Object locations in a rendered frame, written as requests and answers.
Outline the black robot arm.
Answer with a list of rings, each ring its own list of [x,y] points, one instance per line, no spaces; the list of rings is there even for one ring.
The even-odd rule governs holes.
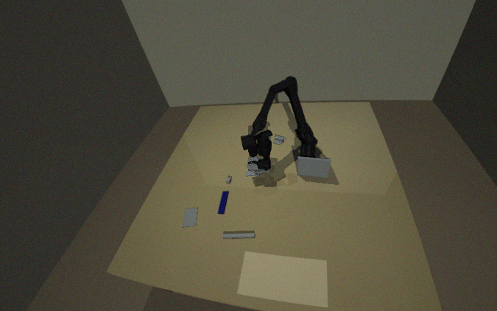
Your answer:
[[[284,91],[289,97],[289,101],[292,106],[293,113],[295,115],[295,120],[297,123],[297,129],[295,129],[296,137],[300,140],[302,146],[300,148],[301,157],[315,157],[317,138],[314,136],[310,126],[306,122],[306,118],[303,113],[303,109],[300,103],[297,89],[297,81],[294,77],[287,77],[285,80],[280,81],[274,85],[270,86],[269,93],[265,99],[264,105],[253,122],[253,131],[251,134],[246,136],[241,136],[242,147],[244,150],[248,150],[250,156],[256,157],[257,154],[261,154],[259,147],[266,147],[269,145],[269,136],[272,136],[271,130],[263,130],[266,127],[267,116],[272,103],[275,98],[275,94]],[[257,134],[257,135],[256,135]],[[256,140],[258,143],[256,143]]]

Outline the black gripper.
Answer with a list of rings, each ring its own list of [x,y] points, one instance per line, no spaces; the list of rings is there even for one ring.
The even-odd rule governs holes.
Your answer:
[[[258,150],[260,150],[261,154],[258,154],[259,156],[263,156],[264,159],[259,159],[258,160],[258,169],[264,169],[267,171],[268,169],[271,168],[271,161],[268,159],[270,156],[270,152],[272,149],[272,141],[269,140],[269,145],[266,147],[259,147]]]

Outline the dark blue flat bar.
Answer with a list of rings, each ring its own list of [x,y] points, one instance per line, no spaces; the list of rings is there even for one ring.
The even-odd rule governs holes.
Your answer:
[[[222,197],[221,197],[221,200],[220,200],[220,203],[219,203],[219,208],[218,208],[218,214],[224,214],[225,212],[225,206],[226,206],[226,202],[227,202],[227,199],[228,199],[228,193],[229,192],[222,192]]]

